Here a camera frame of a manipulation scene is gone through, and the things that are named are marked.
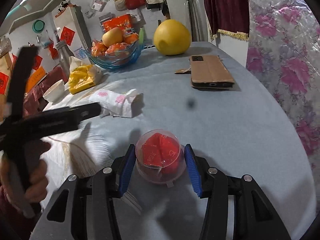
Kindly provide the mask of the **person left hand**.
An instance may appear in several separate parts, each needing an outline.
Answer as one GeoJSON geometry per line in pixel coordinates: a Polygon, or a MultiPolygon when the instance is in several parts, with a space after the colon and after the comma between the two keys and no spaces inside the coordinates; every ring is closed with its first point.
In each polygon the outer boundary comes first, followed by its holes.
{"type": "MultiPolygon", "coordinates": [[[[50,148],[51,144],[42,140],[28,142],[24,147],[25,153],[27,155],[36,155],[38,157],[49,151],[50,148]]],[[[9,161],[6,154],[4,154],[2,155],[1,159],[1,184],[5,194],[7,195],[8,201],[12,205],[19,207],[19,198],[15,196],[9,182],[9,172],[9,161]]],[[[37,166],[32,169],[31,173],[29,173],[29,181],[31,183],[31,186],[26,190],[24,194],[24,198],[29,203],[39,203],[46,198],[48,186],[48,179],[46,177],[46,174],[47,163],[43,159],[40,159],[37,166]]]]}

